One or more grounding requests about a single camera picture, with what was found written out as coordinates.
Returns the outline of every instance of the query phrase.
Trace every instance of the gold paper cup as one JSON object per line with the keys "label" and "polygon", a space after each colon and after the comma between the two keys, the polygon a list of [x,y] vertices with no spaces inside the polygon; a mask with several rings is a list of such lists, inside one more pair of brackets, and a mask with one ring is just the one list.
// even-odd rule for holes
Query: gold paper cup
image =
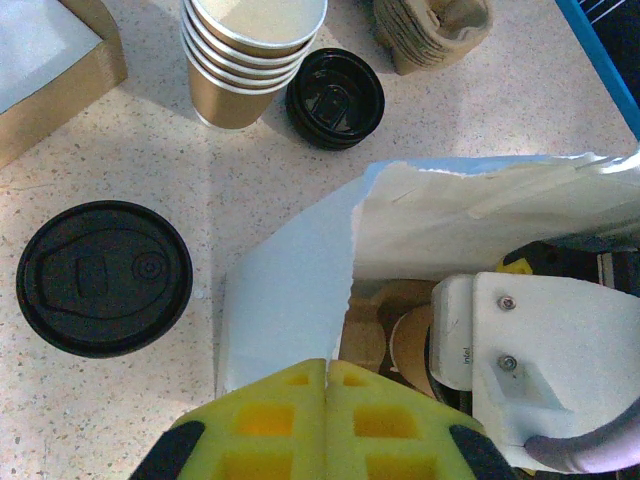
{"label": "gold paper cup", "polygon": [[304,60],[304,56],[301,56],[297,61],[280,68],[264,70],[250,68],[228,60],[218,54],[218,52],[216,52],[214,49],[212,49],[195,31],[184,9],[180,27],[185,38],[190,40],[189,47],[192,51],[194,50],[194,48],[197,49],[199,53],[204,55],[206,59],[216,67],[237,77],[247,78],[251,80],[277,79],[291,73],[294,69],[298,68]]}
{"label": "gold paper cup", "polygon": [[186,43],[187,48],[196,59],[196,61],[200,64],[200,66],[202,66],[208,73],[213,75],[218,80],[221,80],[234,87],[246,88],[249,90],[264,90],[265,88],[273,87],[274,85],[277,85],[285,80],[291,80],[293,76],[298,72],[298,69],[296,68],[277,78],[262,80],[253,80],[250,78],[239,77],[225,70],[222,70],[214,63],[210,62],[207,57],[205,57],[202,52],[198,50],[198,48],[193,43],[193,40],[186,32],[182,31],[180,38],[183,42]]}
{"label": "gold paper cup", "polygon": [[189,91],[198,116],[216,127],[237,130],[251,125],[267,109],[278,90],[289,80],[264,90],[234,87],[205,70],[182,39],[187,55]]}
{"label": "gold paper cup", "polygon": [[[310,25],[307,31],[301,33],[297,38],[278,43],[265,41],[260,38],[252,38],[246,34],[232,30],[207,12],[200,0],[184,1],[191,2],[193,10],[200,22],[202,22],[206,29],[220,41],[242,53],[262,58],[285,57],[303,49],[307,41],[310,40],[320,28],[327,13],[327,0],[318,0],[317,2],[314,2],[313,5],[315,10],[305,12],[309,18],[314,20],[313,25]],[[242,15],[242,12],[236,10],[234,15]]]}
{"label": "gold paper cup", "polygon": [[189,19],[190,24],[193,26],[195,32],[204,42],[207,43],[207,45],[209,45],[209,47],[215,50],[216,53],[218,53],[218,55],[220,55],[221,57],[245,67],[255,68],[259,70],[270,70],[290,65],[299,60],[309,51],[309,49],[311,48],[311,44],[315,39],[315,35],[312,36],[309,40],[307,40],[307,42],[302,46],[300,50],[292,53],[291,55],[276,58],[256,57],[230,47],[229,45],[218,39],[215,35],[213,35],[202,23],[200,17],[196,15],[191,0],[183,0],[182,6],[184,11],[186,11],[186,16]]}

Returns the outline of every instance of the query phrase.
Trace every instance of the black coffee cup lid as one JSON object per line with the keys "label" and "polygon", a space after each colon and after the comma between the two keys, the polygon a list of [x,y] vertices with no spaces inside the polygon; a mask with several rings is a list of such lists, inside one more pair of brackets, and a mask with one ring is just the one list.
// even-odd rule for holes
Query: black coffee cup lid
{"label": "black coffee cup lid", "polygon": [[384,113],[375,72],[339,48],[307,56],[287,88],[287,113],[298,133],[321,148],[341,150],[372,133]]}
{"label": "black coffee cup lid", "polygon": [[28,243],[18,302],[50,344],[85,357],[132,352],[167,332],[191,295],[187,247],[157,213],[86,203],[49,220]]}

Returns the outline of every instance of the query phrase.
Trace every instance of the speckled countertop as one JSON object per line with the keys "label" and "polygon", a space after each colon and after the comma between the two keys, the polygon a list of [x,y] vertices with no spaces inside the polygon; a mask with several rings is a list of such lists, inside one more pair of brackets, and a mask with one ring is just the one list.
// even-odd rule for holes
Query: speckled countertop
{"label": "speckled countertop", "polygon": [[[493,0],[491,36],[462,62],[399,77],[373,38],[369,0],[331,0],[317,47],[378,73],[387,107],[362,144],[310,148],[280,95],[244,134],[191,109],[177,0],[106,0],[129,79],[0,170],[0,479],[127,478],[183,412],[213,398],[225,272],[293,215],[373,161],[435,156],[624,154],[635,139],[553,0]],[[167,218],[194,264],[176,326],[123,357],[56,350],[23,319],[16,266],[46,220],[122,199]]]}

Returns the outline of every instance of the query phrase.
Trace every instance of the stacked black lids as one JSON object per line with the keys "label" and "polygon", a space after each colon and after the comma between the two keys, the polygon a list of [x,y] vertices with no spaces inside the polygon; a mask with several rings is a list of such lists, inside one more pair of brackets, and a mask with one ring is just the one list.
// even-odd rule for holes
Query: stacked black lids
{"label": "stacked black lids", "polygon": [[287,113],[313,145],[342,150],[373,132],[384,113],[384,92],[361,58],[339,48],[316,50],[287,88]]}

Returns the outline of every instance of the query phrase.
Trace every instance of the metal screw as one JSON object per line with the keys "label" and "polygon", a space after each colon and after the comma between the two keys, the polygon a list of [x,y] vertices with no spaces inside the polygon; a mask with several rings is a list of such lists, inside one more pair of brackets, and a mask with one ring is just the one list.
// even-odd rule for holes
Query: metal screw
{"label": "metal screw", "polygon": [[498,366],[505,372],[513,372],[518,366],[518,361],[511,355],[498,357]]}
{"label": "metal screw", "polygon": [[514,308],[516,308],[516,301],[513,299],[513,297],[505,295],[504,297],[500,297],[498,299],[498,306],[500,307],[500,310],[513,310]]}

